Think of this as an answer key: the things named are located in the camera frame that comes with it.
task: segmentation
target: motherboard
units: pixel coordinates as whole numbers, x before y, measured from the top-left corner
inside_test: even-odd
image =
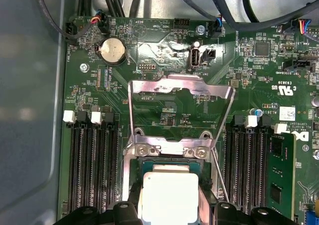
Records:
[[[89,17],[73,18],[70,30]],[[310,26],[308,33],[318,35]],[[58,218],[81,206],[101,212],[123,199],[124,150],[130,113],[141,136],[212,138],[224,101],[174,88],[138,92],[130,81],[191,75],[234,89],[215,145],[231,203],[249,213],[266,206],[304,224],[319,199],[319,46],[274,26],[234,31],[227,24],[189,19],[106,18],[66,55]],[[184,163],[165,156],[157,163]],[[131,160],[130,186],[152,167]],[[224,200],[207,161],[187,160],[202,184]]]

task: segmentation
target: white label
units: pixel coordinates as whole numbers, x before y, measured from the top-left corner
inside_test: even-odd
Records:
[[[279,107],[279,120],[295,121],[295,107]]]

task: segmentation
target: chip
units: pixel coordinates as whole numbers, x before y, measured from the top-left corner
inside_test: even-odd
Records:
[[[276,185],[272,184],[270,186],[270,197],[278,204],[281,202],[281,188],[278,188]]]
[[[268,42],[256,42],[255,55],[268,57],[269,56],[269,43]]]
[[[83,104],[82,105],[82,109],[83,110],[89,110],[91,108],[91,105],[90,104]]]
[[[278,157],[283,156],[283,142],[281,139],[272,138],[271,152]]]

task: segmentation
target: capacitor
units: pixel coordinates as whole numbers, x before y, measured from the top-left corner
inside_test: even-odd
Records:
[[[249,114],[250,115],[255,115],[257,117],[262,117],[263,116],[263,111],[261,109],[255,109],[255,108],[252,108],[250,111],[249,111]]]
[[[319,97],[313,97],[311,104],[313,104],[314,107],[319,107]]]

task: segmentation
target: black cable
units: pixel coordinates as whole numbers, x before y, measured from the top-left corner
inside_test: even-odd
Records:
[[[113,0],[105,0],[106,4],[108,5],[108,8],[109,8],[109,12],[110,12],[110,15],[112,17],[117,17],[117,13],[113,7]]]
[[[120,0],[113,0],[113,4],[115,5],[115,8],[118,12],[119,17],[125,17],[121,1]]]
[[[205,10],[203,10],[201,7],[199,7],[198,5],[196,5],[192,0],[184,0],[185,3],[187,3],[188,6],[192,7],[194,10],[196,10],[199,14],[203,15],[204,17],[215,21],[216,17],[213,15],[210,15],[209,13],[207,13]]]
[[[50,15],[49,13],[49,10],[48,8],[46,7],[45,5],[45,2],[44,0],[37,0],[38,3],[39,3],[39,6],[45,16],[45,18],[48,20],[48,22],[51,24],[51,26],[56,30],[58,31],[61,35],[63,35],[64,37],[66,38],[69,38],[69,39],[78,39],[80,37],[82,37],[84,34],[87,33],[87,31],[93,26],[92,23],[88,23],[87,25],[85,25],[85,27],[79,31],[77,34],[75,35],[72,35],[72,34],[69,34],[69,33],[66,33],[65,31],[63,31],[53,20],[52,16]]]
[[[83,15],[83,4],[84,4],[84,0],[78,0],[78,10],[77,10],[78,16]]]
[[[254,14],[253,9],[251,8],[250,0],[243,0],[243,5],[244,5],[244,9],[245,9],[245,12],[246,12],[249,20],[251,22],[259,22],[259,20],[257,19],[257,17]]]
[[[305,33],[303,34],[303,36],[309,38],[309,39],[312,40],[312,41],[315,41],[315,42],[318,42],[318,43],[319,43],[319,39],[318,39],[318,38],[316,38],[316,37],[314,37],[314,36],[308,34],[307,32],[305,32]]]
[[[91,16],[92,0],[84,0],[84,16]]]
[[[129,17],[137,17],[141,0],[133,0]]]
[[[225,21],[235,30],[238,31],[258,31],[264,28],[268,28],[274,25],[279,25],[284,22],[288,22],[292,19],[302,17],[303,15],[310,13],[311,11],[319,7],[319,0],[316,0],[305,7],[302,7],[294,12],[288,13],[284,16],[264,21],[264,22],[252,22],[252,23],[238,23],[235,22],[227,3],[225,0],[213,0],[217,9],[223,15]]]

